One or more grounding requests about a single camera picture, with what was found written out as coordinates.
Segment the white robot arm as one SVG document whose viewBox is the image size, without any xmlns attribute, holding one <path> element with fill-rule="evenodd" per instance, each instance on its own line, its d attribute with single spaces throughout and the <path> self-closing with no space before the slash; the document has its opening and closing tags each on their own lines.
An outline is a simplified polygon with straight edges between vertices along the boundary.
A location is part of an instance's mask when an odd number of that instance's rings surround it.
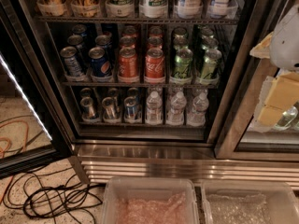
<svg viewBox="0 0 299 224">
<path fill-rule="evenodd" d="M 267 50 L 263 57 L 281 70 L 277 77 L 267 77 L 264 81 L 254 111 L 256 122 L 273 127 L 282 113 L 299 100 L 299 5 L 294 5 L 255 48 Z"/>
</svg>

